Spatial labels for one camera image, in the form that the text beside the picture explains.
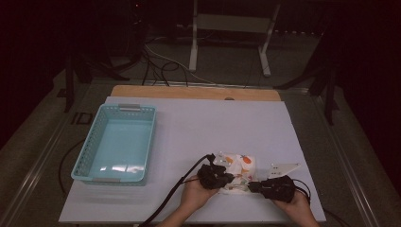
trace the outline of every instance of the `light blue plastic basket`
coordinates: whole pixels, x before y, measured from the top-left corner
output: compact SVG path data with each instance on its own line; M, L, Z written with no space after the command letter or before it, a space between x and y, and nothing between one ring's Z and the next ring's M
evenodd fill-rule
M103 104L71 173L75 180L103 185L145 185L156 108Z

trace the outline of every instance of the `floor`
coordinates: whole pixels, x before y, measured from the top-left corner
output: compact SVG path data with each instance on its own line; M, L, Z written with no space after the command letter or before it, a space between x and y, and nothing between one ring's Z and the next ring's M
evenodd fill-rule
M74 115L96 114L116 84L141 84L148 69L146 85L271 89L300 76L319 41L306 35L273 34L268 49L272 76L265 78L256 50L260 44L258 37L244 40L230 33L205 37L200 39L196 73L181 68L189 63L189 38L151 37L153 41L145 47L151 64L143 58L120 72L129 81L109 79L94 70L91 84L76 81L76 101L69 113L63 112L65 99L57 97L64 88L64 72L55 77L54 90L0 152L0 226L71 225L58 223L58 219L72 183L70 172L80 142L90 127L74 120ZM113 61L119 64L126 60L113 58ZM401 226L400 198L340 88L336 88L335 94L335 124L330 126L322 114L323 99L307 92L310 82L304 81L279 93L288 106L322 206L334 214L326 213L327 222L322 226L345 226L339 218L355 227Z

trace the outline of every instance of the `human hand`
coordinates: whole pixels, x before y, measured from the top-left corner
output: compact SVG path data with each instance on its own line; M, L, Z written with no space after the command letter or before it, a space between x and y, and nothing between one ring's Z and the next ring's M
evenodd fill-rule
M185 183L181 196L180 208L184 208L186 211L192 213L203 207L218 192L218 189L210 190L203 188L197 179L198 176L192 176L188 179L189 182Z
M302 192L295 190L294 198L290 203L284 201L273 201L273 203L286 212L286 214L298 225L302 227L319 226L310 210L309 202Z

